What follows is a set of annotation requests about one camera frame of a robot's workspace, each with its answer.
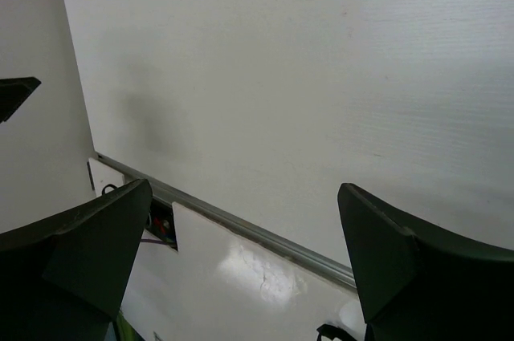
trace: black cable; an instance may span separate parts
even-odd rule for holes
[[[155,243],[156,245],[169,245],[169,243],[161,241],[160,239],[146,239],[143,238],[140,240],[140,243]]]
[[[104,188],[102,189],[102,195],[105,195],[107,193],[107,188],[111,188],[112,190],[116,190],[118,187],[109,183],[107,186],[104,186]]]

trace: white panel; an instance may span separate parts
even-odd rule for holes
[[[122,311],[148,341],[314,341],[331,323],[364,338],[357,296],[173,204],[178,253],[141,243]]]
[[[0,78],[42,82],[0,124],[3,233],[90,201],[95,152],[64,1],[0,0],[0,12]]]
[[[512,0],[65,0],[96,150],[349,263],[343,181],[514,249]]]

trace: white wall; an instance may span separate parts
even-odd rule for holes
[[[91,133],[63,0],[0,0],[0,77],[39,88],[0,124],[0,232],[92,197]]]
[[[349,264],[353,182],[514,249],[512,0],[65,0],[95,147]]]

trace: black cord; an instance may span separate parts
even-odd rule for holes
[[[104,186],[104,188],[102,189],[102,195],[105,195],[107,193],[108,188],[111,188],[112,190],[116,190],[118,187],[109,183],[107,186]]]
[[[161,241],[160,239],[146,239],[143,238],[140,240],[140,243],[155,243],[156,245],[167,245],[169,246],[169,243]]]
[[[321,341],[323,337],[327,339],[341,339],[342,341],[356,341],[355,338],[344,329],[328,325],[327,323],[318,327],[316,331],[318,332],[317,341]]]

